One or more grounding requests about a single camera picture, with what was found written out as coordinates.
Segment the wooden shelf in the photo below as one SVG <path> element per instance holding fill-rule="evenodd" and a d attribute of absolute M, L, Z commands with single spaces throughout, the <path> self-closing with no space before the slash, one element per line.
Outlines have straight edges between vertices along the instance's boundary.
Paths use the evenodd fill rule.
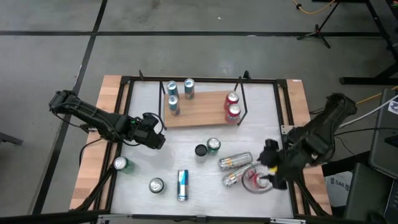
<path fill-rule="evenodd" d="M 229 91 L 196 92 L 192 100 L 187 100 L 185 94 L 180 94 L 181 113 L 171 114 L 169 96 L 164 97 L 164 123 L 168 128 L 188 127 L 214 124 L 230 124 L 225 121 L 224 102 Z"/>

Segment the tripod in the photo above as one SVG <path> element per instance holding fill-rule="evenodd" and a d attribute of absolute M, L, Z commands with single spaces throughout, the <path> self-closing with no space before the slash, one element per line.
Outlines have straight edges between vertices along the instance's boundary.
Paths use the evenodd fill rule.
<path fill-rule="evenodd" d="M 331 12 L 329 13 L 329 15 L 326 17 L 326 19 L 322 22 L 322 25 L 319 26 L 318 24 L 315 24 L 315 32 L 309 33 L 309 34 L 305 34 L 301 37 L 298 37 L 297 40 L 301 40 L 303 38 L 306 37 L 316 37 L 319 38 L 323 41 L 323 43 L 326 45 L 327 48 L 330 49 L 330 44 L 325 40 L 325 38 L 323 37 L 321 30 L 323 28 L 323 26 L 326 24 L 326 22 L 328 21 L 328 19 L 330 18 L 330 16 L 333 14 L 333 12 L 336 10 L 337 6 L 340 4 L 340 2 L 338 1 L 336 3 L 336 5 L 333 7 L 333 9 L 331 10 Z"/>

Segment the can lid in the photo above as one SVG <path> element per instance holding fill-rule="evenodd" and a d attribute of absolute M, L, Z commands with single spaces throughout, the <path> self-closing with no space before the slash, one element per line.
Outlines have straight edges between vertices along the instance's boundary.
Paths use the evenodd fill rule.
<path fill-rule="evenodd" d="M 164 182 L 162 179 L 160 178 L 153 178 L 152 180 L 150 180 L 149 182 L 149 190 L 152 193 L 159 193 L 163 190 L 164 188 Z"/>
<path fill-rule="evenodd" d="M 177 84 L 175 81 L 169 81 L 167 83 L 167 89 L 169 89 L 169 90 L 174 90 L 176 87 L 177 87 Z"/>
<path fill-rule="evenodd" d="M 186 87 L 193 87 L 194 84 L 195 84 L 195 81 L 193 81 L 193 79 L 191 79 L 191 78 L 187 78 L 187 79 L 184 81 L 184 85 L 185 85 Z"/>
<path fill-rule="evenodd" d="M 178 103 L 178 98 L 174 95 L 169 96 L 169 104 L 176 105 Z"/>
<path fill-rule="evenodd" d="M 217 149 L 220 147 L 220 140 L 217 138 L 209 138 L 209 140 L 207 140 L 207 145 L 209 145 L 211 149 Z"/>
<path fill-rule="evenodd" d="M 228 99 L 233 102 L 238 101 L 239 95 L 235 91 L 232 91 L 231 93 L 228 93 Z"/>
<path fill-rule="evenodd" d="M 123 156 L 121 157 L 117 157 L 114 162 L 113 162 L 113 166 L 117 169 L 117 170 L 121 170 L 124 169 L 127 165 L 127 159 Z"/>
<path fill-rule="evenodd" d="M 195 148 L 195 154 L 197 156 L 205 156 L 207 154 L 207 147 L 203 144 L 197 145 Z"/>
<path fill-rule="evenodd" d="M 269 180 L 268 179 L 262 179 L 261 177 L 264 177 L 265 174 L 263 173 L 258 173 L 256 174 L 256 185 L 259 188 L 266 188 L 269 185 Z"/>
<path fill-rule="evenodd" d="M 236 103 L 231 104 L 228 108 L 229 112 L 231 114 L 240 114 L 241 109 L 239 108 L 239 105 L 237 105 Z"/>

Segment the wooden board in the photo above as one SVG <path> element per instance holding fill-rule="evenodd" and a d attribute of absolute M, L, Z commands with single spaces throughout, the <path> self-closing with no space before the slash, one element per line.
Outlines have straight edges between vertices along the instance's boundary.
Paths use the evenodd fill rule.
<path fill-rule="evenodd" d="M 214 124 L 229 124 L 225 120 L 224 102 L 229 91 L 209 91 L 195 93 L 192 100 L 181 93 L 179 98 L 180 114 L 174 116 L 169 110 L 169 96 L 164 97 L 164 122 L 166 127 L 187 127 Z"/>
<path fill-rule="evenodd" d="M 101 90 L 99 93 L 97 107 L 102 110 L 113 112 L 118 95 L 119 84 L 121 76 L 119 75 L 105 75 Z M 307 100 L 305 97 L 304 87 L 301 80 L 287 80 L 287 86 L 289 89 L 290 104 L 293 112 L 294 123 L 297 126 L 302 126 L 310 121 L 310 115 L 308 112 Z M 124 90 L 124 97 L 122 100 L 122 108 L 126 102 L 126 91 Z M 284 120 L 287 120 L 286 107 L 284 105 L 284 95 L 280 88 L 280 101 L 282 102 L 282 112 L 284 115 Z M 90 142 L 98 138 L 95 133 L 90 133 L 87 142 Z M 73 193 L 70 208 L 76 208 L 79 206 L 84 199 L 90 194 L 95 185 L 98 183 L 100 176 L 101 166 L 104 157 L 104 150 L 106 147 L 105 141 L 99 141 L 92 146 L 85 149 L 83 159 L 81 162 L 81 167 L 76 181 L 75 191 Z M 326 192 L 326 185 L 323 179 L 322 168 L 312 167 L 306 168 L 304 170 L 305 183 L 314 196 L 315 200 L 322 206 L 322 208 L 331 214 L 330 203 L 328 199 L 328 194 Z M 106 189 L 102 194 L 100 208 L 104 208 L 104 202 L 106 200 Z M 298 189 L 296 189 L 296 197 L 298 202 L 299 213 L 303 214 L 302 199 Z"/>

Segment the green can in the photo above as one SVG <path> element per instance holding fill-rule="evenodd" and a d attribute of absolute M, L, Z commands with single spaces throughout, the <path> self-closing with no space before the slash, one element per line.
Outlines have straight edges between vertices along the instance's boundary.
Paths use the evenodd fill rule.
<path fill-rule="evenodd" d="M 124 156 L 117 157 L 113 162 L 113 166 L 125 174 L 131 174 L 134 170 L 134 163 Z"/>
<path fill-rule="evenodd" d="M 221 147 L 221 142 L 217 138 L 209 138 L 207 140 L 207 151 L 210 155 L 216 155 Z"/>

